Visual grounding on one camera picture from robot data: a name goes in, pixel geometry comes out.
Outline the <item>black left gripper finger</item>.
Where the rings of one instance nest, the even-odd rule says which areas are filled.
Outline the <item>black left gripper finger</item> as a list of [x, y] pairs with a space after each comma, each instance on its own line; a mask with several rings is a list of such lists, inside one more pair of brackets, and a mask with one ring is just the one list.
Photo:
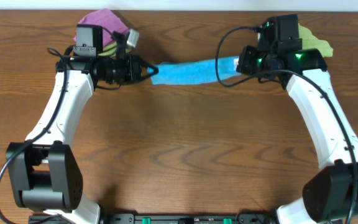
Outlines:
[[151, 71], [151, 72], [158, 72], [158, 67], [156, 67], [155, 65], [145, 61], [144, 59], [140, 59], [140, 65], [142, 67], [145, 67], [147, 69], [147, 71]]
[[144, 80], [147, 80], [147, 79], [151, 78], [152, 76], [154, 76], [156, 74], [158, 74], [158, 72], [152, 72], [152, 73], [148, 73], [148, 74], [146, 74], [144, 76], [141, 76], [140, 81], [142, 82]]

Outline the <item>blue microfiber cloth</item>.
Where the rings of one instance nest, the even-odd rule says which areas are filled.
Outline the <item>blue microfiber cloth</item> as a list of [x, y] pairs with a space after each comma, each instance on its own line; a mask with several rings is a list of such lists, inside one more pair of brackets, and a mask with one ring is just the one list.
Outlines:
[[[218, 73], [221, 80], [240, 75], [236, 72], [238, 61], [238, 56], [218, 59]], [[183, 63], [163, 62], [156, 67], [158, 74], [151, 76], [154, 85], [200, 85], [218, 81], [215, 59]]]

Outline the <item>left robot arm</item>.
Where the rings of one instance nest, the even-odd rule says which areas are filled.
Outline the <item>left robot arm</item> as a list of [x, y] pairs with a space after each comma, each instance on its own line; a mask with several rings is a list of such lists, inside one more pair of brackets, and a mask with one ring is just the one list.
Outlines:
[[83, 193], [83, 176], [71, 150], [75, 131], [98, 82], [106, 90], [138, 83], [147, 78], [150, 64], [127, 53], [138, 42], [132, 29], [110, 33], [115, 41], [111, 53], [103, 46], [106, 29], [77, 25], [76, 43], [57, 55], [55, 86], [34, 129], [23, 142], [12, 142], [2, 171], [9, 174], [16, 205], [38, 212], [35, 223], [102, 223], [101, 207]]

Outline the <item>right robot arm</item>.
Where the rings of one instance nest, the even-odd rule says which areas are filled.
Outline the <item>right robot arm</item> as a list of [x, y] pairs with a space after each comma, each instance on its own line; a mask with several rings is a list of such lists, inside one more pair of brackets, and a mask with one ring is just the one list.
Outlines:
[[319, 172], [302, 196], [277, 209], [278, 223], [350, 222], [358, 216], [358, 137], [334, 94], [321, 52], [303, 47], [295, 14], [269, 17], [255, 28], [257, 46], [242, 51], [237, 71], [277, 79], [297, 105]]

